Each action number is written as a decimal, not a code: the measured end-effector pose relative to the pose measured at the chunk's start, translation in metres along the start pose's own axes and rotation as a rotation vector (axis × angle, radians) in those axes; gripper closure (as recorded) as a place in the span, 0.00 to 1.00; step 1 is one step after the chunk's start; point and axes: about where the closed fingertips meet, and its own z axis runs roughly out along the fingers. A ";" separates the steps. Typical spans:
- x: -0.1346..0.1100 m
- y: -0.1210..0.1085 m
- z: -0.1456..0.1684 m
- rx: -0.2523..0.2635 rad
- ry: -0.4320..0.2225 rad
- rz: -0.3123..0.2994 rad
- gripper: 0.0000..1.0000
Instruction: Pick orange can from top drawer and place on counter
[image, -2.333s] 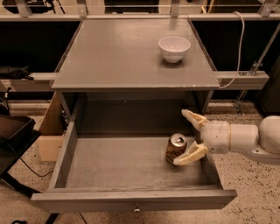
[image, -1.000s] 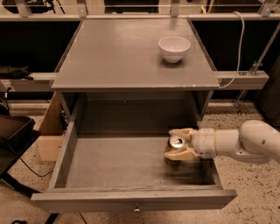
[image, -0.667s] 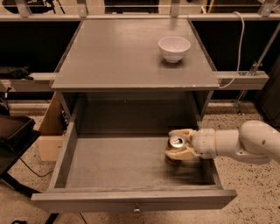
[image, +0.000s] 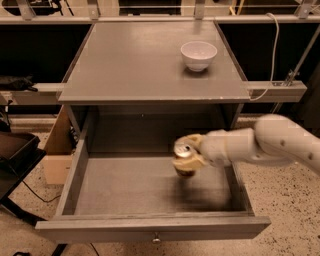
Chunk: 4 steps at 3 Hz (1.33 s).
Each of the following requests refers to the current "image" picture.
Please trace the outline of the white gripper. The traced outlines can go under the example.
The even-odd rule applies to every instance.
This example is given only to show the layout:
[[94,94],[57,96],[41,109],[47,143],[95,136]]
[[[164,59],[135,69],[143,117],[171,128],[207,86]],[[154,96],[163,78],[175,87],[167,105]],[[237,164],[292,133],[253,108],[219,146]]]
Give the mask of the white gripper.
[[[251,128],[240,130],[217,130],[201,134],[190,134],[179,138],[176,146],[189,145],[215,167],[230,166],[235,161],[252,162],[257,159],[258,146]],[[174,158],[172,163],[180,171],[197,171],[207,164],[201,155]]]

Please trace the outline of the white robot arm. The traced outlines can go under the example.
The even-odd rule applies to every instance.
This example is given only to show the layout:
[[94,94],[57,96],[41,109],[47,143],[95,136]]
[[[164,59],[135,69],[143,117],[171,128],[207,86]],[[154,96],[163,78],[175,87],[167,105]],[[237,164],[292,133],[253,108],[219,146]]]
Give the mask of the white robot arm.
[[252,128],[181,137],[174,154],[173,166],[183,176],[238,161],[268,166],[296,161],[320,174],[320,139],[277,114],[259,117]]

